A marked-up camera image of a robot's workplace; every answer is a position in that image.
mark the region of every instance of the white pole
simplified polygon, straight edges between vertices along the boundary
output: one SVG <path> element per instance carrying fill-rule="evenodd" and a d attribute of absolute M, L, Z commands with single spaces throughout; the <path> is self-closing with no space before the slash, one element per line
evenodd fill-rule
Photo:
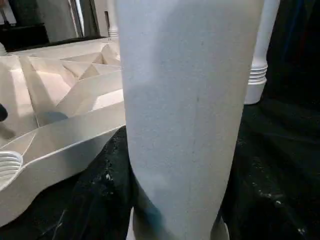
<path fill-rule="evenodd" d="M 266 73 L 268 70 L 267 52 L 279 4 L 280 0 L 264 0 L 261 22 L 254 49 L 251 73 L 244 100 L 245 104 L 255 104 L 259 102 L 266 85 Z"/>
<path fill-rule="evenodd" d="M 133 218 L 129 239 L 210 239 L 262 7 L 263 0 L 117 0 L 129 156 L 145 214 Z"/>
<path fill-rule="evenodd" d="M 118 38 L 118 23 L 117 23 L 117 14 L 115 7 L 116 0 L 107 0 L 107 10 L 108 10 L 108 20 L 109 20 L 109 37 Z"/>

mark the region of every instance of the white plastic part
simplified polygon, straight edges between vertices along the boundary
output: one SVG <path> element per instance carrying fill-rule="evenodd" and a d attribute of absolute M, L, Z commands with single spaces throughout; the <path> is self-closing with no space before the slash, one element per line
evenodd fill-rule
<path fill-rule="evenodd" d="M 15 151 L 0 151 L 0 191 L 18 175 L 24 163 L 23 157 Z"/>
<path fill-rule="evenodd" d="M 263 0 L 116 3 L 129 156 L 146 215 L 129 235 L 208 240 L 229 179 Z"/>
<path fill-rule="evenodd" d="M 42 190 L 83 171 L 126 124 L 120 67 L 108 64 L 119 65 L 119 53 L 104 41 L 0 57 L 8 111 L 0 123 L 0 227 Z"/>
<path fill-rule="evenodd" d="M 265 0 L 261 22 L 256 39 L 251 73 L 244 104 L 256 104 L 260 101 L 267 79 L 267 52 L 277 17 L 280 0 Z"/>
<path fill-rule="evenodd" d="M 7 54 L 5 46 L 0 42 L 0 56 L 6 56 Z"/>

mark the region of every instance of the threaded end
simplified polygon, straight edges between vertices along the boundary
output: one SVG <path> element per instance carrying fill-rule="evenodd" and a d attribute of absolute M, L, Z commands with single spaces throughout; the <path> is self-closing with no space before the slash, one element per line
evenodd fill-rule
<path fill-rule="evenodd" d="M 0 151 L 0 191 L 18 175 L 23 157 L 15 151 Z"/>

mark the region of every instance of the wall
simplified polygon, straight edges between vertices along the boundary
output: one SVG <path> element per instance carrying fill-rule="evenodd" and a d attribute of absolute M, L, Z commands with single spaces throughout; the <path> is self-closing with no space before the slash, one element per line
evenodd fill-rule
<path fill-rule="evenodd" d="M 68 0 L 37 0 L 37 4 L 51 43 L 77 37 Z"/>
<path fill-rule="evenodd" d="M 100 36 L 108 37 L 108 25 L 106 20 L 105 12 L 107 8 L 107 0 L 94 0 L 95 10 L 96 10 L 96 19 L 98 21 L 98 28 Z"/>

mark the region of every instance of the white cylindrical object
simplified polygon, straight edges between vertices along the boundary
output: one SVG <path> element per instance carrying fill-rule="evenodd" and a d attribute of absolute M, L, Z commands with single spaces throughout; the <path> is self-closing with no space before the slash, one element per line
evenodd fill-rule
<path fill-rule="evenodd" d="M 118 38 L 118 23 L 117 23 L 117 14 L 115 0 L 107 0 L 107 10 L 108 10 L 108 20 L 109 20 L 109 37 Z"/>
<path fill-rule="evenodd" d="M 268 69 L 267 52 L 270 44 L 271 35 L 274 29 L 280 0 L 264 0 L 261 22 L 254 49 L 251 74 L 249 77 L 245 104 L 255 104 L 260 101 L 262 92 L 266 85 L 265 78 Z"/>
<path fill-rule="evenodd" d="M 146 214 L 133 223 L 137 240 L 210 239 L 262 7 L 263 0 L 117 1 L 129 156 Z"/>

